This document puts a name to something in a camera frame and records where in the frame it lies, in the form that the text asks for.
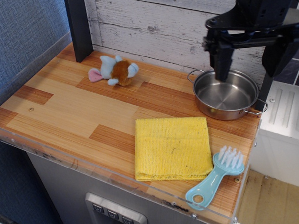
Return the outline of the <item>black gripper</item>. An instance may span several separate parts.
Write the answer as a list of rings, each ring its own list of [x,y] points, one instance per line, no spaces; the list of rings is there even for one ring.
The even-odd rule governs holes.
[[[228,12],[206,21],[203,46],[215,78],[225,82],[234,48],[266,46],[262,65],[276,77],[299,49],[299,0],[236,0]]]

